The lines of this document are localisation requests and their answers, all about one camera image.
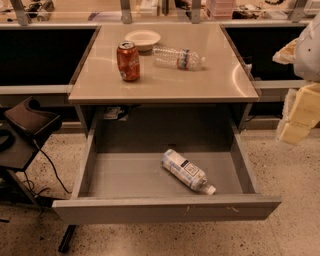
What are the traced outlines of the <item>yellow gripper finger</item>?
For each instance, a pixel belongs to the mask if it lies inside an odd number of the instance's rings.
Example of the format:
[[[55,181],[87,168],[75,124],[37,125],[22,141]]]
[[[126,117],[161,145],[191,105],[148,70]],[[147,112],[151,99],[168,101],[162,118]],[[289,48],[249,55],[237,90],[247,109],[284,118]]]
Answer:
[[[287,65],[293,64],[295,61],[295,49],[297,45],[297,40],[293,39],[291,42],[282,47],[279,51],[277,51],[272,60],[276,63]]]
[[[320,84],[311,83],[299,90],[289,89],[278,124],[278,140],[297,145],[319,122]]]

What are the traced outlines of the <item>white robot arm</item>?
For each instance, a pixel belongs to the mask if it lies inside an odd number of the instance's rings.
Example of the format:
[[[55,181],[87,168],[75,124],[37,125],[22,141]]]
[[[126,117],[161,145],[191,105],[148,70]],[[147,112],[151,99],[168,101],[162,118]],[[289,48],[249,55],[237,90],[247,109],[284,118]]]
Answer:
[[[276,131],[279,141],[297,145],[320,122],[320,13],[272,60],[292,64],[294,74],[306,81],[300,89],[288,90]]]

